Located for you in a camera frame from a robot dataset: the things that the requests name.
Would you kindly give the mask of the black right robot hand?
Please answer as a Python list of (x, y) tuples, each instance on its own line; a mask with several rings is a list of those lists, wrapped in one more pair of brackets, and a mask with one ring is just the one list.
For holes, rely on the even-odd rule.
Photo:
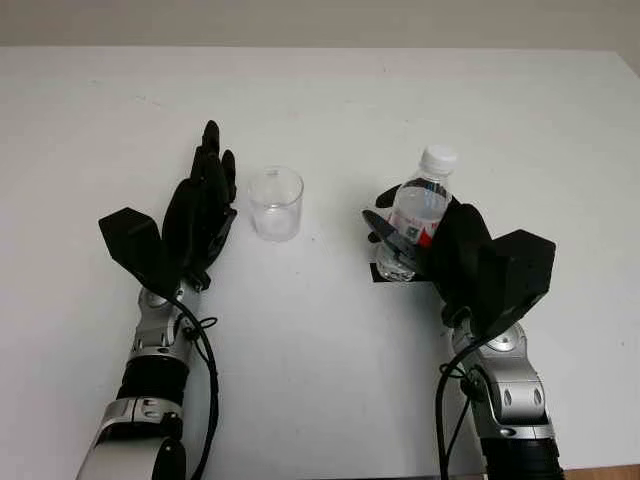
[(381, 246), (393, 262), (434, 285), (443, 302), (441, 318), (446, 326), (454, 328), (472, 314), (478, 252), (491, 243), (486, 224), (473, 205), (451, 199), (426, 246), (411, 243), (373, 210), (363, 210), (362, 216), (371, 243)]

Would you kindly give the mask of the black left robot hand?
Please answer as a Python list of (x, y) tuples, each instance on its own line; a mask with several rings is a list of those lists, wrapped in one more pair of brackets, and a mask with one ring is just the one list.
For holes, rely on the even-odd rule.
[(189, 176), (176, 187), (164, 216), (162, 239), (182, 278), (196, 291), (209, 288), (209, 267), (220, 255), (237, 216), (236, 162), (220, 146), (210, 120), (196, 147)]

